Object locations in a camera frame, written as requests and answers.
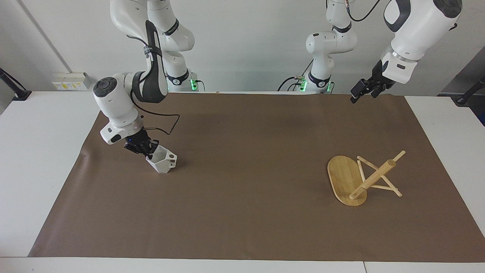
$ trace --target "black mount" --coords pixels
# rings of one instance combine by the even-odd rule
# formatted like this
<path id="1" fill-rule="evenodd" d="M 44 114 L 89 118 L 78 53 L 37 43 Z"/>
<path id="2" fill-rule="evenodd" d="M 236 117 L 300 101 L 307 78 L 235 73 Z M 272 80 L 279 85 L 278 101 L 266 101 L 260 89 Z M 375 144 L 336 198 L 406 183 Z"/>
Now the black mount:
<path id="1" fill-rule="evenodd" d="M 390 89 L 396 82 L 384 77 L 382 75 L 383 70 L 382 61 L 379 61 L 372 69 L 372 77 L 367 80 L 361 79 L 352 88 L 350 101 L 356 103 L 360 97 L 369 93 L 371 93 L 373 98 L 377 98 L 386 89 Z"/>
<path id="2" fill-rule="evenodd" d="M 478 90 L 485 88 L 485 76 L 477 82 L 472 88 L 470 88 L 465 94 L 453 98 L 457 104 L 465 105 L 468 99 L 471 98 Z"/>
<path id="3" fill-rule="evenodd" d="M 13 90 L 15 93 L 15 97 L 13 98 L 13 101 L 25 101 L 30 94 L 32 94 L 32 91 L 30 90 L 22 90 L 18 88 L 18 86 L 12 82 L 12 80 L 5 74 L 5 71 L 0 68 L 0 79 L 2 79 L 3 82 L 5 82 L 10 89 Z"/>

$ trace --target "wooden stick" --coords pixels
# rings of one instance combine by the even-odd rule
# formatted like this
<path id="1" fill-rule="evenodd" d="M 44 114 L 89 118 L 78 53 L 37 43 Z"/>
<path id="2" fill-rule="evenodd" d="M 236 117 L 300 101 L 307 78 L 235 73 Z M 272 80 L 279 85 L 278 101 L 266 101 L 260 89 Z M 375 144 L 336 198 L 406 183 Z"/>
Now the wooden stick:
<path id="1" fill-rule="evenodd" d="M 359 165 L 360 177 L 362 177 L 362 183 L 365 181 L 364 170 L 362 169 L 362 163 L 360 160 L 357 160 L 357 164 Z"/>
<path id="2" fill-rule="evenodd" d="M 393 160 L 394 160 L 395 162 L 397 162 L 397 161 L 398 161 L 399 159 L 401 159 L 401 157 L 403 157 L 403 155 L 405 155 L 405 154 L 406 154 L 406 151 L 402 151 L 402 152 L 400 152 L 400 153 L 399 153 L 399 154 L 398 154 L 398 155 L 397 155 L 397 156 L 396 156 L 396 157 L 395 157 Z"/>
<path id="3" fill-rule="evenodd" d="M 374 165 L 374 164 L 372 164 L 371 162 L 369 162 L 369 161 L 365 160 L 365 159 L 364 159 L 364 158 L 362 158 L 361 156 L 358 156 L 358 157 L 357 157 L 357 159 L 358 159 L 358 160 L 360 160 L 360 161 L 362 161 L 362 162 L 364 162 L 364 163 L 365 163 L 367 166 L 371 167 L 372 169 L 374 169 L 374 170 L 376 170 L 376 171 L 378 171 L 378 170 L 379 170 L 379 168 L 378 168 L 376 165 Z"/>
<path id="4" fill-rule="evenodd" d="M 392 170 L 396 166 L 396 162 L 394 160 L 388 160 L 382 166 L 374 172 L 369 178 L 367 178 L 362 185 L 360 185 L 358 188 L 354 190 L 349 196 L 351 200 L 354 200 L 355 198 L 359 197 L 362 193 L 364 193 L 366 190 L 368 190 L 372 185 L 374 185 L 379 179 L 381 179 L 381 176 L 386 175 L 390 170 Z"/>
<path id="5" fill-rule="evenodd" d="M 394 191 L 393 189 L 391 189 L 390 187 L 386 187 L 386 186 L 381 186 L 381 185 L 372 185 L 371 188 L 379 188 L 379 189 L 385 189 L 385 190 L 390 190 L 390 191 Z"/>
<path id="6" fill-rule="evenodd" d="M 385 175 L 382 176 L 382 179 L 385 181 L 386 184 L 389 185 L 389 188 L 391 188 L 392 191 L 394 191 L 397 196 L 399 197 L 403 196 L 403 194 L 394 186 L 393 183 L 391 183 L 391 181 Z"/>

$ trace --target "power outlet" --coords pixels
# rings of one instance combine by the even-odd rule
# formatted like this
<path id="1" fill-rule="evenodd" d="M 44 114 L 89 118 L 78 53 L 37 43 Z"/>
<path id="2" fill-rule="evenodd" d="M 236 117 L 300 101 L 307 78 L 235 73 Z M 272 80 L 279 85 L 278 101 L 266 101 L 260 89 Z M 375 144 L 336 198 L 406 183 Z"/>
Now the power outlet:
<path id="1" fill-rule="evenodd" d="M 80 90 L 87 91 L 91 86 L 91 81 L 86 73 L 55 73 L 52 84 L 57 90 Z"/>

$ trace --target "brown paper sheet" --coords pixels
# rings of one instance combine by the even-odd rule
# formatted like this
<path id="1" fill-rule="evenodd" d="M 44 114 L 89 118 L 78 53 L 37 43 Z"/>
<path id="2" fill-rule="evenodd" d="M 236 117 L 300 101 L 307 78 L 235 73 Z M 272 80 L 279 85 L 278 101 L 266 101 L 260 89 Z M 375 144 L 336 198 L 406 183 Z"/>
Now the brown paper sheet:
<path id="1" fill-rule="evenodd" d="M 404 97 L 170 94 L 146 107 L 182 115 L 171 136 L 149 132 L 177 167 L 157 174 L 106 145 L 100 115 L 30 257 L 485 262 L 485 238 Z M 336 199 L 332 157 L 380 165 L 401 150 L 388 178 L 402 198 Z"/>

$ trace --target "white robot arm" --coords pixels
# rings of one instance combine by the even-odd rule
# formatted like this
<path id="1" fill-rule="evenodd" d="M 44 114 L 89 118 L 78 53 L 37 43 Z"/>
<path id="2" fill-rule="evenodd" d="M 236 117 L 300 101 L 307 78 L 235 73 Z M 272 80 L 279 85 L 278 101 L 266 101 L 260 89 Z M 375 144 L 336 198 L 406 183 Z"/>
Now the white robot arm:
<path id="1" fill-rule="evenodd" d="M 313 55 L 313 66 L 305 74 L 305 91 L 326 91 L 334 68 L 334 61 L 329 55 L 352 51 L 357 44 L 345 0 L 329 0 L 326 18 L 333 25 L 332 31 L 315 33 L 307 39 L 307 51 Z"/>
<path id="2" fill-rule="evenodd" d="M 182 86 L 187 80 L 185 75 L 189 74 L 190 77 L 191 73 L 177 51 L 192 49 L 194 36 L 175 18 L 170 0 L 111 0 L 110 11 L 111 19 L 119 30 L 143 43 L 148 69 L 119 73 L 95 84 L 95 100 L 110 120 L 101 130 L 101 136 L 110 145 L 124 138 L 125 148 L 145 155 L 147 160 L 151 160 L 156 151 L 174 158 L 175 155 L 159 146 L 157 140 L 148 137 L 141 117 L 134 108 L 133 95 L 141 102 L 163 101 L 169 85 L 164 63 L 167 77 L 178 79 L 179 82 L 174 85 Z M 170 168 L 174 166 L 174 162 L 169 164 Z"/>
<path id="3" fill-rule="evenodd" d="M 352 89 L 353 103 L 368 93 L 376 98 L 396 82 L 406 84 L 418 61 L 449 30 L 456 27 L 461 0 L 391 0 L 384 19 L 395 33 L 391 45 L 372 70 Z"/>

